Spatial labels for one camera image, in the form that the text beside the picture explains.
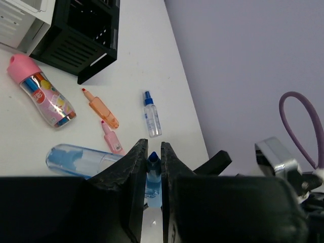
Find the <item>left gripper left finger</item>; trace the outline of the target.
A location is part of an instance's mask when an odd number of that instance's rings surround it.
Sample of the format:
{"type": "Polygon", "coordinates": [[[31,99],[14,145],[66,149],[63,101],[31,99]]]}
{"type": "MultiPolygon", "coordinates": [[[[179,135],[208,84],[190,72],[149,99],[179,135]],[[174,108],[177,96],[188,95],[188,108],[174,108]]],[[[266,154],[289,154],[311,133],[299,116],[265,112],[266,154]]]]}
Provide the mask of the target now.
{"type": "Polygon", "coordinates": [[[91,179],[2,177],[1,242],[140,242],[147,149],[91,179]]]}

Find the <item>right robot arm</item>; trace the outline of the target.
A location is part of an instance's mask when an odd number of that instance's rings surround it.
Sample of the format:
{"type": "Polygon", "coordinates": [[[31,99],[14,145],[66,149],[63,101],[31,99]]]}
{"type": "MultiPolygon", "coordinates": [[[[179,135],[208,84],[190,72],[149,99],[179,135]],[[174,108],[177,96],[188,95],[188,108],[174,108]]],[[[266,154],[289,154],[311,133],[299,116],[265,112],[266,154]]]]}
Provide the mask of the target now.
{"type": "Polygon", "coordinates": [[[220,150],[217,154],[215,154],[211,159],[205,162],[200,167],[196,168],[194,172],[197,175],[220,175],[230,164],[232,160],[229,154],[220,150]]]}

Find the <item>blue highlighter cap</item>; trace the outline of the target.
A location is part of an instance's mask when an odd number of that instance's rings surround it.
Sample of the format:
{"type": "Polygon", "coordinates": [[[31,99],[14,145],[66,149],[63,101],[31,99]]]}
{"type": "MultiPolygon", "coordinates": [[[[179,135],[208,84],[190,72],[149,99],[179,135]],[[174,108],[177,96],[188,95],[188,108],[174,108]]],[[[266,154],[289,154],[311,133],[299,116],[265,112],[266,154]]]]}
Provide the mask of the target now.
{"type": "Polygon", "coordinates": [[[48,168],[61,175],[90,179],[123,156],[70,144],[58,144],[46,156],[48,168]]]}

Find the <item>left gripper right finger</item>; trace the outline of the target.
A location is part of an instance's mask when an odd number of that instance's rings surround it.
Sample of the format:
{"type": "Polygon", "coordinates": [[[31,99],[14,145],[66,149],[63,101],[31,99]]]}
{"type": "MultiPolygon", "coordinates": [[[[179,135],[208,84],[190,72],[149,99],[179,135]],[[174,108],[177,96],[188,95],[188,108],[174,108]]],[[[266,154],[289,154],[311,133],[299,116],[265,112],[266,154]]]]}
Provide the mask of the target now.
{"type": "Polygon", "coordinates": [[[306,214],[276,177],[195,174],[161,144],[164,242],[306,242],[306,214]]]}

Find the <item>blue highlighter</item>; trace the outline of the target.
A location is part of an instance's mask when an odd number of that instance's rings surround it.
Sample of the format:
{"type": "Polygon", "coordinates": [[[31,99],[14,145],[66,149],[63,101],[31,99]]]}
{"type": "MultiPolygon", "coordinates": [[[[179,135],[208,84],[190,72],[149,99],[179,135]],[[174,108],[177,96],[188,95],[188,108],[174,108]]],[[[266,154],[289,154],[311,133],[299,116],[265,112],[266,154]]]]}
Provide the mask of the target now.
{"type": "Polygon", "coordinates": [[[154,151],[147,159],[145,198],[152,208],[162,206],[161,160],[154,151]]]}

